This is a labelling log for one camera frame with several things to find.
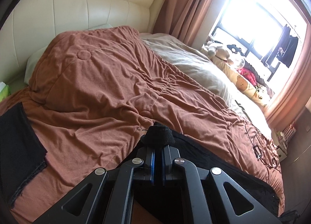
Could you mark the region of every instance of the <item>teddy bear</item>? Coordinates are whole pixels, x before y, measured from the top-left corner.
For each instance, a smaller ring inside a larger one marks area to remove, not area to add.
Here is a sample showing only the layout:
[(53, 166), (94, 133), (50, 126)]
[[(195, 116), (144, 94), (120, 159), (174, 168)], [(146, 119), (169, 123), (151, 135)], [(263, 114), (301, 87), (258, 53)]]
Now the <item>teddy bear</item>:
[(241, 69), (245, 65), (245, 59), (242, 56), (233, 54), (226, 45), (220, 43), (208, 41), (206, 46), (202, 48), (201, 52), (208, 57), (216, 56), (219, 59), (226, 61), (235, 69)]

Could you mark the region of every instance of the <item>bed headboard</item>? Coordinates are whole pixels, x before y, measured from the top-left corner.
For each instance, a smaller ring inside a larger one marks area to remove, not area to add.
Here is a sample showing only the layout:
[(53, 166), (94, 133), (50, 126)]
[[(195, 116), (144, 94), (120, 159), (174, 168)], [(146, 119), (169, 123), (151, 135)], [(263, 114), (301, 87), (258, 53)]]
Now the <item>bed headboard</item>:
[(103, 24), (152, 32), (164, 0), (20, 0), (0, 30), (0, 82), (59, 33)]

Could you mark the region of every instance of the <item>small items on shelf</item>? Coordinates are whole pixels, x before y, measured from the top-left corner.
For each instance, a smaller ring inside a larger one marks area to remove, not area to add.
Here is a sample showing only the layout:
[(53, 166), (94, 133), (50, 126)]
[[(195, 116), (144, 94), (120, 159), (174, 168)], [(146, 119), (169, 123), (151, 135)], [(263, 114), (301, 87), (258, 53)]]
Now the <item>small items on shelf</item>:
[(277, 132), (272, 129), (272, 140), (276, 145), (276, 152), (279, 156), (279, 161), (284, 160), (287, 157), (287, 146), (296, 132), (294, 127), (295, 121), (293, 121), (283, 132)]

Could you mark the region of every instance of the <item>brown blanket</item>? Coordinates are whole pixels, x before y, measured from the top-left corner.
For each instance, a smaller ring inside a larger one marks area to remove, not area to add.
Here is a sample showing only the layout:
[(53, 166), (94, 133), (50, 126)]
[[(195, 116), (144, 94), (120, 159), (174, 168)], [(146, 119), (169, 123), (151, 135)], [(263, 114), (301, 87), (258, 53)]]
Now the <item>brown blanket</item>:
[(0, 115), (20, 101), (48, 151), (47, 168), (12, 210), (20, 223), (34, 221), (95, 168), (115, 168), (155, 121), (270, 184), (284, 211), (280, 165), (256, 159), (246, 130), (271, 166), (278, 160), (272, 140), (255, 137), (250, 122), (157, 56), (133, 28), (59, 34), (29, 87), (0, 103)]

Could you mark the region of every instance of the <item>hanging clothes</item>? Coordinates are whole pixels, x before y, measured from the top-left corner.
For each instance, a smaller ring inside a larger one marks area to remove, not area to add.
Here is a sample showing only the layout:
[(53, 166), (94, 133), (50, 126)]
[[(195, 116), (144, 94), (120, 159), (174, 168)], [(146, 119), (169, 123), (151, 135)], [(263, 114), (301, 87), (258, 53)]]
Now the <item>hanging clothes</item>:
[(290, 37), (290, 27), (288, 27), (286, 24), (282, 29), (279, 42), (276, 44), (272, 52), (263, 58), (262, 63), (264, 65), (267, 64), (270, 66), (272, 64), (274, 58), (277, 56), (279, 52), (280, 47), (283, 48), (284, 51), (286, 50), (286, 47), (288, 46), (288, 43), (289, 43), (289, 37)]
[(283, 54), (279, 52), (277, 58), (278, 60), (283, 63), (286, 67), (290, 67), (291, 63), (293, 62), (293, 58), (298, 46), (298, 37), (289, 37), (289, 43), (286, 47), (286, 50)]

